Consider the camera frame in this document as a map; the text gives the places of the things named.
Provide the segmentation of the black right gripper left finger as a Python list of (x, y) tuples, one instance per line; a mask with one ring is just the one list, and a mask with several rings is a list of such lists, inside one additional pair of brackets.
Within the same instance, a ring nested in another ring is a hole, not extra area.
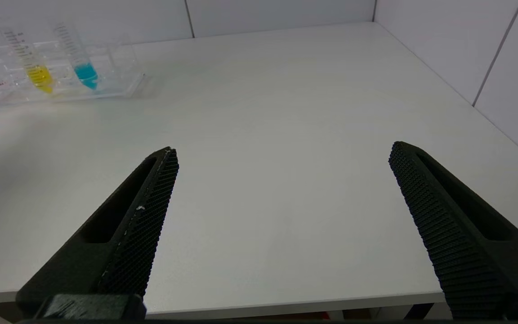
[(143, 297), (178, 172), (175, 149), (147, 156), (23, 285), (23, 314), (56, 294)]

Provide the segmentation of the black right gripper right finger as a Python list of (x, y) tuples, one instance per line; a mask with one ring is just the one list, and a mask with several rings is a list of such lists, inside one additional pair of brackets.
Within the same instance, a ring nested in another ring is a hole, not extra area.
[(518, 228), (417, 146), (388, 159), (455, 320), (518, 320)]

